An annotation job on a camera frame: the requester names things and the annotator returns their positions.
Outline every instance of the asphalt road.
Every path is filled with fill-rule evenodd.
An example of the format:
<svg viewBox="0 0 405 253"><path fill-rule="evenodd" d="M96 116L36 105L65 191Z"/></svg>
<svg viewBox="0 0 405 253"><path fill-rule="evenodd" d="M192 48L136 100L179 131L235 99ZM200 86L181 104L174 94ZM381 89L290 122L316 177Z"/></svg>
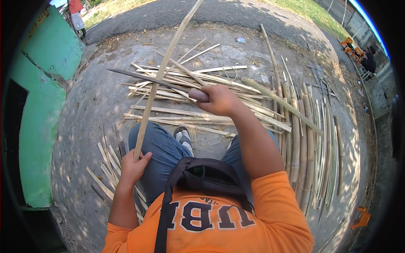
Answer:
<svg viewBox="0 0 405 253"><path fill-rule="evenodd" d="M159 0L106 19L88 30L88 45L126 32L140 32L162 26L178 26L196 0ZM254 0L205 0L190 22L212 21L226 25L244 26L267 34L291 39L306 48L306 42L331 53L332 45L313 23L275 6Z"/></svg>

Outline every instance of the orange t-shirt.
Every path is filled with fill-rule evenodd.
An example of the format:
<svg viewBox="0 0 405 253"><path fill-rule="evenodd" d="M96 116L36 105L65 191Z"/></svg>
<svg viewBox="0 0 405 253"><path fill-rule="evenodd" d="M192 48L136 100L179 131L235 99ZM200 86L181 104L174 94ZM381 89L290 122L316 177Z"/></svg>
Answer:
<svg viewBox="0 0 405 253"><path fill-rule="evenodd" d="M313 236L285 171L252 182L255 215L237 201L174 189L173 221L167 231L167 252L287 252L309 253ZM153 252L161 194L132 229L108 223L102 252Z"/></svg>

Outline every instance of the trash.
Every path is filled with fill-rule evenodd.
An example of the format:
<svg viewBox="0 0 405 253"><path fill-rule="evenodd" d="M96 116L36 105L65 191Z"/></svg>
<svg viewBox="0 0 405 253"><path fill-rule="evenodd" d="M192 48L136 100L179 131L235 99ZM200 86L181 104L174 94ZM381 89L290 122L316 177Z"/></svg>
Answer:
<svg viewBox="0 0 405 253"><path fill-rule="evenodd" d="M268 78L267 76L261 74L260 77L262 78L262 82L264 82L264 83L270 83L270 82L269 82L269 78Z"/></svg>
<svg viewBox="0 0 405 253"><path fill-rule="evenodd" d="M357 92L360 94L360 96L364 97L364 94L361 90L357 89Z"/></svg>
<svg viewBox="0 0 405 253"><path fill-rule="evenodd" d="M239 43L246 43L246 39L242 37L235 38L235 41Z"/></svg>

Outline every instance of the foot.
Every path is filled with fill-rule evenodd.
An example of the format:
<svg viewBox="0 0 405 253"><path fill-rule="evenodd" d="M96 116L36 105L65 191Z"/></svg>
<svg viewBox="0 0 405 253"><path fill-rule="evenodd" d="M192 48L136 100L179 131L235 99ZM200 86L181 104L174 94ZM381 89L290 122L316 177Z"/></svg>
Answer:
<svg viewBox="0 0 405 253"><path fill-rule="evenodd" d="M192 142L190 139L190 135L188 134L188 129L185 126L179 126L175 129L173 136L181 145L190 150L191 156L194 157L193 148L191 146Z"/></svg>

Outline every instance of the left hand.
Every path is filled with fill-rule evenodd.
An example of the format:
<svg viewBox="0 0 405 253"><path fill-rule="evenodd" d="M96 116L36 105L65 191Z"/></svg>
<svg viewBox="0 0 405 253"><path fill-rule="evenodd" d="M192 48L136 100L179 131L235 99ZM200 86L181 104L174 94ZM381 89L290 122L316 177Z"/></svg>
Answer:
<svg viewBox="0 0 405 253"><path fill-rule="evenodd" d="M133 187L135 182L138 181L148 165L149 160L152 158L152 152L143 155L142 152L139 156L139 161L134 158L135 149L129 151L121 161L121 178L119 183Z"/></svg>

